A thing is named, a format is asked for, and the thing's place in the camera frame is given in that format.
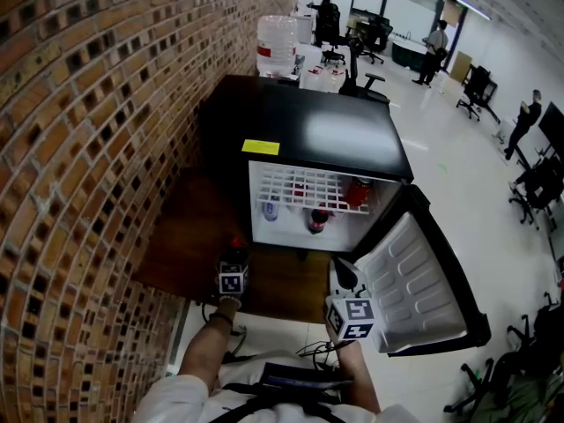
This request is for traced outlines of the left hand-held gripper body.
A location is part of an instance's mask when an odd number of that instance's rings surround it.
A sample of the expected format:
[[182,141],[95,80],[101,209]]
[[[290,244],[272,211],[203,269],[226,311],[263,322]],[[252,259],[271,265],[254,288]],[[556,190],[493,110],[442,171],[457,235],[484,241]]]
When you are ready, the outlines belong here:
[[249,282],[249,253],[244,247],[229,246],[218,264],[221,295],[241,296]]

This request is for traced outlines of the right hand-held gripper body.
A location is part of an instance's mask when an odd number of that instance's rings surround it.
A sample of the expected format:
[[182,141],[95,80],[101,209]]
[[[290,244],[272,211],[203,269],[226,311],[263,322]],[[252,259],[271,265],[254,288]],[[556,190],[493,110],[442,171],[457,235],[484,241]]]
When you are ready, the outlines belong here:
[[326,323],[338,343],[367,338],[375,324],[375,312],[366,274],[345,259],[333,257],[329,263],[329,287]]

